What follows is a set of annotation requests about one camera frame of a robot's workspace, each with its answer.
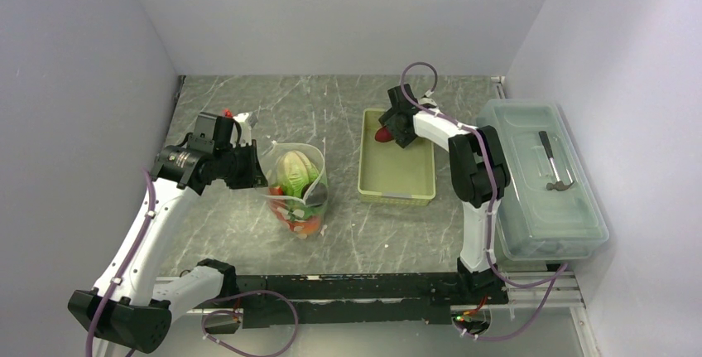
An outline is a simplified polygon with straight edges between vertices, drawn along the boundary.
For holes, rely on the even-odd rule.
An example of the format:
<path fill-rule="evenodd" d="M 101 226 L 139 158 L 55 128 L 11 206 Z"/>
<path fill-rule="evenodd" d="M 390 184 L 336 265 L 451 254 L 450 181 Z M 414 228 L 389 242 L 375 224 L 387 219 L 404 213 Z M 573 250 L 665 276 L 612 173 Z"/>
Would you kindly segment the dark red sweet potato toy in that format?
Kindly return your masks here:
<path fill-rule="evenodd" d="M 392 142 L 394 137 L 387 128 L 381 127 L 374 133 L 374 140 L 380 143 Z"/>

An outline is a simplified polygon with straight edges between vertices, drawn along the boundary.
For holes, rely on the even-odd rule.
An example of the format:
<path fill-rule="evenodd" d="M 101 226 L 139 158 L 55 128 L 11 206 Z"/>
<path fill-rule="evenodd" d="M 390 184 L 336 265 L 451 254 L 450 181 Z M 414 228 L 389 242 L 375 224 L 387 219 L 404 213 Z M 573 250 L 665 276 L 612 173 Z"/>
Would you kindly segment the green perforated plastic basket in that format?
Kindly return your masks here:
<path fill-rule="evenodd" d="M 425 139 L 416 139 L 406 148 L 376 141 L 382 114 L 382 109 L 363 111 L 357 185 L 360 199 L 426 206 L 436 194 L 434 145 Z"/>

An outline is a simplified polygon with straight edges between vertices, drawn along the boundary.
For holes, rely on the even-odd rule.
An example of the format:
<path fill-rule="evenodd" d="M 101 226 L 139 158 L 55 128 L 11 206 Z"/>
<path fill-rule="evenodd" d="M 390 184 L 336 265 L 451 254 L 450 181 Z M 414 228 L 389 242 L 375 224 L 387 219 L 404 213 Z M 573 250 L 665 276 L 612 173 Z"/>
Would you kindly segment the clear polka dot zip bag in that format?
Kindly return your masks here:
<path fill-rule="evenodd" d="M 323 152 L 310 144 L 273 143 L 260 163 L 267 185 L 259 194 L 274 217 L 299 239 L 319 233 L 329 203 Z"/>

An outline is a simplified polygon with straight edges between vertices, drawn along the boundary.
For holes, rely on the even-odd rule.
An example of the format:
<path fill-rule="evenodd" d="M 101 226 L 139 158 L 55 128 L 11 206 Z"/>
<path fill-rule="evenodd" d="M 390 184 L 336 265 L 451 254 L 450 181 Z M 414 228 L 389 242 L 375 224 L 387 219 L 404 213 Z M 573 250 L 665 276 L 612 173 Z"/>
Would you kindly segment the orange peach toy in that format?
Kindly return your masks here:
<path fill-rule="evenodd" d="M 289 228 L 291 232 L 301 239 L 306 239 L 308 236 L 317 233 L 322 226 L 322 217 L 313 216 L 307 220 L 291 221 Z"/>

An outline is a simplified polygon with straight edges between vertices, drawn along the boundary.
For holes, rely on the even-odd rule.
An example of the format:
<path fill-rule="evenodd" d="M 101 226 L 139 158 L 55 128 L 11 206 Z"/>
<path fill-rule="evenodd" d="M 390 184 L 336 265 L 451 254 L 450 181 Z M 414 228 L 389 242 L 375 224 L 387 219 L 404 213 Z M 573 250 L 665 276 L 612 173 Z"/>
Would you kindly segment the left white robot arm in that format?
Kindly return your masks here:
<path fill-rule="evenodd" d="M 212 258 L 183 277 L 157 285 L 161 264 L 176 231 L 204 189 L 222 181 L 231 190 L 267 186 L 252 129 L 253 112 L 201 112 L 193 131 L 167 145 L 145 171 L 147 191 L 118 252 L 89 290 L 76 290 L 68 309 L 86 329 L 84 353 L 97 339 L 130 354 L 156 350 L 171 324 L 207 301 L 231 305 L 238 295 L 236 268 Z"/>

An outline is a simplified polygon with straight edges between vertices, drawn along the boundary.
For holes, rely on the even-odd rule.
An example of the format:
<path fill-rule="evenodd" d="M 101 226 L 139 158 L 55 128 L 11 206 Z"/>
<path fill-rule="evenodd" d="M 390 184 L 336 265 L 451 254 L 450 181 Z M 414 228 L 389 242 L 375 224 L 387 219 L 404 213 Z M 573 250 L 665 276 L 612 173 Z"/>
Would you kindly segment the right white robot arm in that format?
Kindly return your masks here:
<path fill-rule="evenodd" d="M 456 292 L 464 302 L 478 302 L 498 282 L 496 216 L 511 181 L 497 131 L 461 123 L 431 103 L 420 104 L 408 84 L 389 89 L 387 95 L 390 108 L 379 123 L 398 146 L 423 138 L 449 153 L 451 184 L 464 217 Z"/>

